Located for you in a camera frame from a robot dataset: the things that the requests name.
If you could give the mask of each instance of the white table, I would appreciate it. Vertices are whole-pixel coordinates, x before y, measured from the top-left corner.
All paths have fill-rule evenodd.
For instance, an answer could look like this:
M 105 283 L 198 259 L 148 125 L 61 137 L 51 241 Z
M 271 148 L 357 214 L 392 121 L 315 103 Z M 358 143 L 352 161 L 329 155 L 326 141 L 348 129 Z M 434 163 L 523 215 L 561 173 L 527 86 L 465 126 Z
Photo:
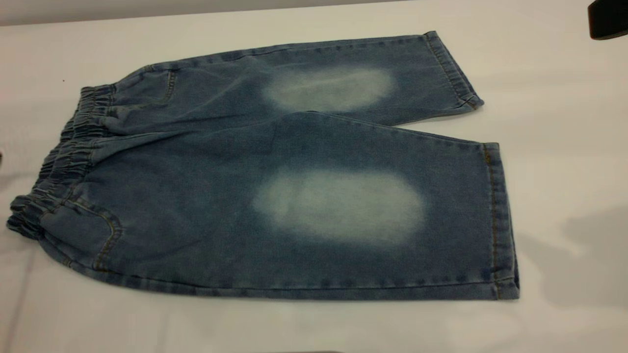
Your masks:
M 195 298 L 105 285 L 0 230 L 0 349 L 21 352 L 627 352 L 628 36 L 591 0 L 405 1 L 0 28 L 0 219 L 79 89 L 209 53 L 437 30 L 486 105 L 408 124 L 500 142 L 514 302 Z

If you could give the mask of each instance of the black object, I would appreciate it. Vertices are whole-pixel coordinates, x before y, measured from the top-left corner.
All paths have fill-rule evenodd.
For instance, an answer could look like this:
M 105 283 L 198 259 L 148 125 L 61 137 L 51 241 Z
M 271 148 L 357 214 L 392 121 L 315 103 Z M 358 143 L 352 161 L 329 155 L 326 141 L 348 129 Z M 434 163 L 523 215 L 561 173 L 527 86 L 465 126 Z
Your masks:
M 628 34 L 628 0 L 595 0 L 588 13 L 591 38 L 604 40 Z

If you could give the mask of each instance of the denim shorts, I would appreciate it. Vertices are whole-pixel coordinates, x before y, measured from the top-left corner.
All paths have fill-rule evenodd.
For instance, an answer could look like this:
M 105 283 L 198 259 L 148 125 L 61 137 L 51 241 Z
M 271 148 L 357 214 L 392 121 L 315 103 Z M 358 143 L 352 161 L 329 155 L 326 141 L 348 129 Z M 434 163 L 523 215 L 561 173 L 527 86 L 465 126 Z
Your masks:
M 483 101 L 435 32 L 148 65 L 81 92 L 8 227 L 99 281 L 205 296 L 519 297 Z

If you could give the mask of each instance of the faded patch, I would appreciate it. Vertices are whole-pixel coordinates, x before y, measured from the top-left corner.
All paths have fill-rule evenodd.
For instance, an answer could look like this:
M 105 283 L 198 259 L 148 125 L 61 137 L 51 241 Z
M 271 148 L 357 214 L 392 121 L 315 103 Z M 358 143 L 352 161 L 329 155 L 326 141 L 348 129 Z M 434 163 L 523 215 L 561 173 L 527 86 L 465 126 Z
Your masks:
M 281 231 L 375 245 L 403 243 L 425 214 L 406 180 L 374 171 L 281 171 L 261 185 L 252 205 Z
M 347 112 L 375 104 L 393 87 L 393 78 L 377 68 L 289 69 L 273 77 L 264 96 L 288 112 Z

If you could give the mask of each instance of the side pocket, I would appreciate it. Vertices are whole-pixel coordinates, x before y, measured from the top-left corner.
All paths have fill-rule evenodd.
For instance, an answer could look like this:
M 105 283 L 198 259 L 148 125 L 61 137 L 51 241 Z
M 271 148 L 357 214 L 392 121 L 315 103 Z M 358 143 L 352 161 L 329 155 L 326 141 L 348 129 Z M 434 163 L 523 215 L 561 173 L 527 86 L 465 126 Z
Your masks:
M 110 216 L 66 200 L 44 215 L 40 224 L 46 239 L 68 259 L 99 270 L 105 248 L 112 246 L 112 239 L 117 239 L 121 231 Z
M 139 70 L 115 84 L 114 105 L 138 108 L 167 103 L 175 84 L 176 70 Z

